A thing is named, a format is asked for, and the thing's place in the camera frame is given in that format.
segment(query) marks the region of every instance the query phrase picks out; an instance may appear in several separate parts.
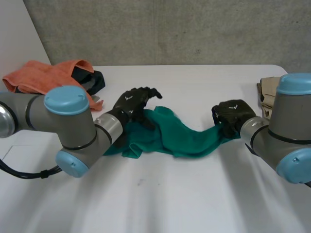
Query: black glove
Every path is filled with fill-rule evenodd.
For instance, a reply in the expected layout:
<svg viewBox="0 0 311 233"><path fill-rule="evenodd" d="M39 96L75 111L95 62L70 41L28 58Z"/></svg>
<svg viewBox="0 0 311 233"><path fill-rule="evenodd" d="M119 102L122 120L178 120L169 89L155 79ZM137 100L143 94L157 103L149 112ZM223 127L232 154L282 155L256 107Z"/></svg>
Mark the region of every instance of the black glove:
<svg viewBox="0 0 311 233"><path fill-rule="evenodd" d="M228 100L212 108L215 125L222 123L226 138L233 138L241 132L243 124L256 117L253 109L243 100Z"/></svg>
<svg viewBox="0 0 311 233"><path fill-rule="evenodd" d="M152 97L162 98L161 94L155 88L133 88L130 91L124 92L117 100L113 109L108 113L114 115L122 124L123 128L128 122L138 122L149 130L154 130L154 124L144 115L144 107L148 100ZM126 132L117 139L114 143L116 147L122 147L127 140Z"/></svg>

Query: green cloth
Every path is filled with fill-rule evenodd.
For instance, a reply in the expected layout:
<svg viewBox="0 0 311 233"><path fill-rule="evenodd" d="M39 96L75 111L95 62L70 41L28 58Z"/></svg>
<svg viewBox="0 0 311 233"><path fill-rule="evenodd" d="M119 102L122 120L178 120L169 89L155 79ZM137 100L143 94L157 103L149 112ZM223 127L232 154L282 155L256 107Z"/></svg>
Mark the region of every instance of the green cloth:
<svg viewBox="0 0 311 233"><path fill-rule="evenodd" d="M156 129L150 131L135 122L127 124L127 144L122 148L112 145L105 155L122 152L124 157L137 159L143 152L157 151L174 157L200 158L231 140L224 137L221 124L198 132L185 126L169 108L156 107L144 113Z"/></svg>

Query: tan fabric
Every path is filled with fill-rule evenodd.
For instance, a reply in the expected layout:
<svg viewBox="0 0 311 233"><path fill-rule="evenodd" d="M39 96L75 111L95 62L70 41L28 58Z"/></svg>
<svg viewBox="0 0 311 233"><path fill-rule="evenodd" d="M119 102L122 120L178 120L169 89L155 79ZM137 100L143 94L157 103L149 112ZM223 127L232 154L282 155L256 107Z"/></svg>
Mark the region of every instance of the tan fabric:
<svg viewBox="0 0 311 233"><path fill-rule="evenodd" d="M274 99L276 97L276 88L279 80L280 77L263 78L261 79L261 82L257 84L257 91L263 116L267 119L270 119L272 114Z"/></svg>

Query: white table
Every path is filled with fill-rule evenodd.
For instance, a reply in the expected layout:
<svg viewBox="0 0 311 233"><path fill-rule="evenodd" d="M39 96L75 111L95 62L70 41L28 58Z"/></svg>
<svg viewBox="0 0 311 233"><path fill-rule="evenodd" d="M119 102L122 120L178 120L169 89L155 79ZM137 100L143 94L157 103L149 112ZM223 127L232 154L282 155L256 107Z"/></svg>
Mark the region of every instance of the white table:
<svg viewBox="0 0 311 233"><path fill-rule="evenodd" d="M195 130L213 126L211 108L244 99L261 116L256 83L280 76L278 66L95 67L108 111L132 87L157 88L148 102L171 108ZM11 167L38 172L55 165L52 133L23 131L0 141ZM26 181L0 172L1 233L306 233L311 189L279 178L241 140L197 160L161 153L135 160L103 157L80 179L64 172Z"/></svg>

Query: orange towel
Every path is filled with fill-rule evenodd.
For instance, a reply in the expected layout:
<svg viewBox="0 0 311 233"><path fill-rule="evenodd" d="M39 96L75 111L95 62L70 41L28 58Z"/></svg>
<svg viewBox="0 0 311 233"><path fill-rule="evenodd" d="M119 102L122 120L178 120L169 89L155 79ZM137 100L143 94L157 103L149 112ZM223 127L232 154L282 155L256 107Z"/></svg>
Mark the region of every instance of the orange towel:
<svg viewBox="0 0 311 233"><path fill-rule="evenodd" d="M92 65L84 60L62 62L54 66L37 61L29 61L21 69L5 75L2 80L7 89L14 93L17 87L23 93L41 93L43 95L46 95L56 87L65 85L78 86L83 89L71 77L75 66L94 73ZM87 92L86 96L92 110L102 110L103 100L94 102Z"/></svg>

